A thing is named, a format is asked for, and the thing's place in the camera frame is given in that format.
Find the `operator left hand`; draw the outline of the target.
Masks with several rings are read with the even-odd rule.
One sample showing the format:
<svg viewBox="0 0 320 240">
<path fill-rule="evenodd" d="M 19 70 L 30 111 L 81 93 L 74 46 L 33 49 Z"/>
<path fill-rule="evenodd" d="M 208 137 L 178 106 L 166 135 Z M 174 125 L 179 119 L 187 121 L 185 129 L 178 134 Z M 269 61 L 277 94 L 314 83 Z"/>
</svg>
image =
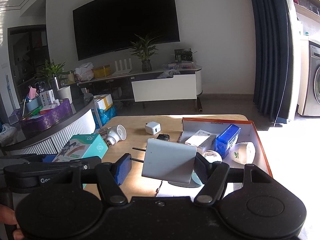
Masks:
<svg viewBox="0 0 320 240">
<path fill-rule="evenodd" d="M 18 225 L 15 211 L 5 205 L 0 205 L 0 221 L 5 225 Z M 24 235 L 20 229 L 13 231 L 12 236 L 14 240 L 23 240 Z"/>
</svg>

